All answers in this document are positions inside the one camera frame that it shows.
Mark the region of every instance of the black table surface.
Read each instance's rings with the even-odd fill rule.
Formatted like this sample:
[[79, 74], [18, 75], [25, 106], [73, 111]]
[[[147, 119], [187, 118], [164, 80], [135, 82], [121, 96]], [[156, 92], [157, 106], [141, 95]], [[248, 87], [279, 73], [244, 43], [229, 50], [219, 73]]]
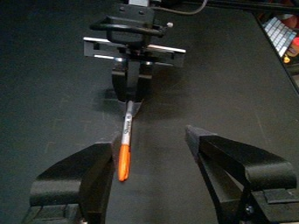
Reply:
[[[83, 37], [111, 1], [1, 1], [0, 217], [18, 223], [36, 176], [123, 128], [104, 99], [112, 61], [84, 58]], [[216, 223], [184, 142], [191, 124], [284, 157], [299, 171], [299, 98], [251, 13], [207, 8], [173, 22], [153, 44], [187, 50], [184, 68], [156, 66], [133, 122], [129, 180], [115, 177], [107, 224]]]

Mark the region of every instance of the marker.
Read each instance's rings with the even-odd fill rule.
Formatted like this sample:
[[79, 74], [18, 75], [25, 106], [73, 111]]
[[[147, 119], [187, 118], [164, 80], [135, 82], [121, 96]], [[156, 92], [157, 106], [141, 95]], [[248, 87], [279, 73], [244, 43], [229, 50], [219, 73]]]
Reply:
[[133, 119], [132, 111], [133, 111], [133, 102], [129, 101], [127, 103], [125, 123], [124, 123], [121, 146], [117, 161], [117, 179], [121, 182], [127, 180], [129, 170], [129, 159], [131, 159], [129, 142], [131, 142], [132, 119]]

